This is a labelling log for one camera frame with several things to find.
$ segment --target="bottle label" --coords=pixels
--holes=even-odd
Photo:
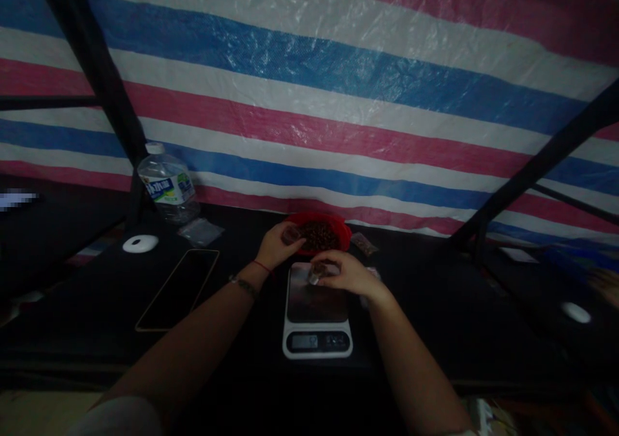
[[[181,205],[195,194],[192,180],[186,173],[169,178],[140,176],[155,204]]]

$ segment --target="plastic water bottle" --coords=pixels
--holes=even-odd
[[[166,154],[161,143],[147,143],[146,151],[150,155],[140,162],[137,173],[157,209],[173,224],[184,224],[196,218],[200,204],[195,200],[195,188],[187,166]]]

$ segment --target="left hand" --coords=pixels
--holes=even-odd
[[[301,238],[289,246],[286,246],[284,241],[282,241],[282,234],[285,229],[293,225],[294,223],[292,222],[281,222],[267,231],[264,238],[262,238],[262,244],[260,244],[256,261],[272,270],[301,249],[301,246],[306,241],[305,238]]]

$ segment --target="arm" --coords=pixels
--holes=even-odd
[[[281,241],[289,225],[274,226],[262,240],[256,260],[269,269],[305,242],[301,239],[286,246]],[[268,274],[263,267],[250,263],[239,278],[260,291]],[[169,427],[224,358],[252,306],[253,298],[245,289],[228,283],[149,349],[96,405],[120,396],[144,397],[153,404],[163,425]]]
[[[350,254],[328,251],[312,261],[318,260],[336,262],[341,271],[319,284],[367,297],[391,391],[408,430],[421,435],[472,430],[471,419],[451,383],[387,287]]]

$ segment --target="plastic tarpaulin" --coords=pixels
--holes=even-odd
[[[1,0],[2,94],[88,94],[44,0]],[[616,0],[90,0],[149,140],[202,201],[447,236],[619,75]],[[619,212],[619,127],[540,184]],[[95,108],[0,113],[0,172],[128,189]],[[529,191],[490,226],[606,247]]]

